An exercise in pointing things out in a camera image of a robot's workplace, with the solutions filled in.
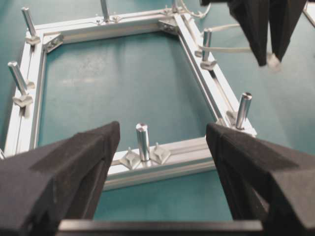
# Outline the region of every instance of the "metal pin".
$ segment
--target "metal pin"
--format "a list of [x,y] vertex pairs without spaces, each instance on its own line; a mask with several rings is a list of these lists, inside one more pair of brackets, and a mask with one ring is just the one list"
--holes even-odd
[[3,151],[0,149],[0,160],[5,160],[5,156],[4,156],[4,153]]
[[104,16],[104,21],[109,22],[109,11],[107,7],[107,1],[106,0],[100,0],[100,4],[102,5],[102,11],[103,11],[103,16]]
[[172,11],[175,13],[178,10],[177,0],[173,0]]
[[150,160],[150,144],[148,126],[143,123],[136,125],[139,154],[141,161]]
[[32,21],[30,9],[28,7],[22,7],[22,13],[26,22],[26,25],[29,28],[31,36],[36,36],[36,30]]
[[243,129],[244,121],[247,119],[248,111],[250,109],[252,95],[249,92],[244,92],[241,97],[240,107],[238,109],[236,128]]
[[16,61],[11,61],[8,63],[8,67],[16,83],[16,87],[18,88],[22,95],[26,95],[27,85],[23,78],[19,64]]
[[[212,29],[205,29],[203,34],[203,46],[210,47],[211,44],[211,36],[212,36]],[[202,61],[208,61],[209,52],[202,51]]]

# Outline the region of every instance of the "green work surface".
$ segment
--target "green work surface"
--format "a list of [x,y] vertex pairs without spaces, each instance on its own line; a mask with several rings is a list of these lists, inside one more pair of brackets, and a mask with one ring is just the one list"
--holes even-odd
[[[111,13],[160,9],[165,4],[171,5],[170,0],[108,2]],[[198,0],[186,2],[188,7],[198,9]],[[24,5],[31,8],[36,24],[88,18],[101,13],[99,0],[0,1],[1,148],[5,143],[15,88],[7,63],[10,60],[20,60],[21,57],[26,26],[20,8]],[[196,22],[199,29],[203,30],[204,27],[235,21],[229,16],[226,4],[213,4],[210,14]],[[315,29],[302,15],[283,59],[282,71],[277,74],[272,73],[268,67],[259,68],[252,54],[214,54],[237,97],[245,91],[253,94],[249,119],[257,130],[258,137],[311,154],[315,154],[314,42]],[[248,46],[248,43],[240,29],[231,29],[214,33],[212,46],[241,47]],[[125,86],[122,93],[116,90],[120,86]],[[117,99],[117,106],[110,104],[113,98]],[[137,110],[139,104],[134,102],[144,102],[144,110],[148,109],[149,112],[143,116],[145,113],[140,113]],[[140,114],[141,118],[146,119],[143,121],[150,125],[151,142],[160,143],[203,135],[205,123],[211,120],[189,72],[184,53],[174,37],[152,33],[63,45],[49,55],[40,130],[41,144],[70,137],[78,131],[116,119],[122,123],[120,149],[126,149],[127,146],[135,145],[134,126],[135,122],[140,121]],[[101,196],[95,217],[123,220],[125,217],[131,219],[134,215],[143,220],[182,220],[184,216],[179,212],[185,211],[190,220],[214,220],[220,213],[222,215],[217,220],[229,220],[230,214],[228,210],[224,210],[226,202],[222,189],[216,183],[216,172],[210,172],[105,192]],[[154,193],[155,189],[162,186],[174,191],[168,192],[169,194],[163,191]],[[184,187],[187,190],[185,196],[181,196],[180,191]],[[196,194],[193,189],[198,192],[198,188],[207,191]],[[161,202],[127,206],[124,203],[125,212],[118,208],[118,201],[116,207],[109,202],[110,199],[137,196],[140,192],[155,195]],[[177,208],[170,208],[172,212],[168,215],[165,213],[168,208],[160,207],[166,199],[163,198],[164,195],[171,198],[175,195],[181,197],[180,202],[170,202],[170,205]],[[190,206],[196,202],[200,205],[196,206],[196,210],[191,210]],[[213,210],[199,210],[202,205]],[[147,213],[149,210],[154,211],[151,218]]]
[[47,57],[43,94],[40,145],[117,120],[127,150],[139,122],[164,144],[214,121],[178,39],[163,32],[62,46]]
[[216,171],[107,191],[100,202],[95,220],[232,220]]

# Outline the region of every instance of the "aluminum rail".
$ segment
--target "aluminum rail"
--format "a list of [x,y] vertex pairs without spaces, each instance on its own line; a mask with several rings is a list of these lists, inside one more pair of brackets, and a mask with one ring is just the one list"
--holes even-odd
[[[26,108],[13,105],[10,124],[5,143],[4,154],[10,157],[37,147],[39,121],[42,107],[42,93],[44,71],[46,64],[46,50],[43,42],[53,34],[63,35],[63,44],[84,42],[96,39],[113,38],[140,33],[160,31],[159,20],[169,19],[171,16],[165,9],[114,16],[120,19],[117,23],[97,24],[97,18],[77,21],[67,21],[35,26],[41,43],[31,46],[26,43],[21,60],[23,77],[34,82],[35,89],[29,91],[34,102]],[[15,96],[20,96],[18,89]]]

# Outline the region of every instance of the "white cable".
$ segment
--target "white cable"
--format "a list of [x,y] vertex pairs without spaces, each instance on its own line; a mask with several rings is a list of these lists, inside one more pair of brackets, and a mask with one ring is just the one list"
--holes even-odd
[[209,11],[210,11],[210,8],[211,8],[211,3],[210,3],[204,13],[202,13],[202,12],[194,13],[192,11],[189,11],[189,9],[187,8],[186,4],[184,3],[184,0],[180,0],[180,2],[181,2],[181,5],[182,5],[182,7],[183,7],[185,12],[187,12],[191,16],[194,16],[194,17],[197,17],[197,18],[200,18],[200,19],[202,19],[205,16],[207,16]]
[[217,26],[217,27],[212,27],[210,28],[212,32],[219,32],[222,30],[228,30],[231,28],[237,28],[240,27],[240,24],[230,24],[230,25],[224,25],[224,26]]
[[[211,30],[211,32],[219,32],[222,30],[228,30],[228,29],[236,28],[236,27],[240,27],[240,25],[230,24],[230,25],[212,27],[209,29]],[[222,53],[251,53],[252,52],[250,48],[214,48],[214,47],[201,46],[196,41],[195,43],[201,50],[206,51],[206,52],[222,52]]]
[[206,52],[221,52],[221,53],[251,53],[250,48],[214,48],[214,47],[204,47],[198,45],[198,47]]

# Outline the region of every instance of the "aluminum frame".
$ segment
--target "aluminum frame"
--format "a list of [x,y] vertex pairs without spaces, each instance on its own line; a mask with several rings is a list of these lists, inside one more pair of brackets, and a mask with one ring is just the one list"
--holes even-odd
[[307,1],[303,12],[312,23],[312,25],[315,27],[315,2]]
[[[211,72],[201,68],[202,59],[197,57],[195,52],[199,49],[197,44],[202,44],[202,37],[189,14],[180,11],[173,12],[171,8],[166,8],[115,15],[110,17],[110,22],[104,22],[102,19],[102,17],[94,17],[35,26],[36,34],[41,42],[34,46],[25,43],[20,66],[23,77],[35,84],[35,89],[29,90],[34,102],[25,108],[13,104],[4,150],[6,157],[37,147],[46,58],[50,51],[61,44],[160,30],[178,35],[210,112],[218,123],[235,128],[228,113],[237,113],[239,102],[218,65]],[[172,30],[165,27],[165,22],[172,22],[171,25],[174,26],[171,27]],[[51,45],[50,43],[56,38],[58,43]],[[214,60],[211,53],[209,60]],[[256,135],[248,119],[244,123],[243,132]],[[159,165],[149,161],[140,164],[135,170],[129,170],[119,163],[119,159],[127,151],[117,152],[104,190],[215,169],[205,137],[160,146],[171,151],[171,156],[165,164]]]

